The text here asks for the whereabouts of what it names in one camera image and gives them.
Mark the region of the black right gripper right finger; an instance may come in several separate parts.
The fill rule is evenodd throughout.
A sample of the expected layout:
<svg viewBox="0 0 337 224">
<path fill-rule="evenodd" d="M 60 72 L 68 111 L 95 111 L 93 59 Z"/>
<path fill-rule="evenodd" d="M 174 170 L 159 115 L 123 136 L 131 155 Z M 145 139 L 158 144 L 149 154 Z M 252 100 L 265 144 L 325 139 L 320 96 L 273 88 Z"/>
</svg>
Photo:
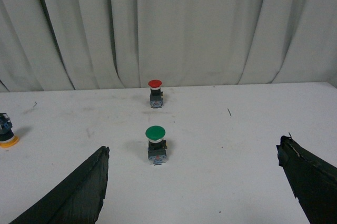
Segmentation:
<svg viewBox="0 0 337 224">
<path fill-rule="evenodd" d="M 291 136 L 276 146 L 294 196 L 310 223 L 336 223 L 336 167 L 301 147 Z"/>
</svg>

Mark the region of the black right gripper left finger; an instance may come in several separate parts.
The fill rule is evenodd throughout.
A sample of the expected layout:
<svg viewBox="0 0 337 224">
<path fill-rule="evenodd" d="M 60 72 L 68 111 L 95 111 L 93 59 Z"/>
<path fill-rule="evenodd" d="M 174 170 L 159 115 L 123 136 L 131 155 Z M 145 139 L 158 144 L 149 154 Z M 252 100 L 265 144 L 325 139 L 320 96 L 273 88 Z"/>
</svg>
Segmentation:
<svg viewBox="0 0 337 224">
<path fill-rule="evenodd" d="M 100 147 L 11 223 L 96 223 L 106 196 L 109 151 Z"/>
</svg>

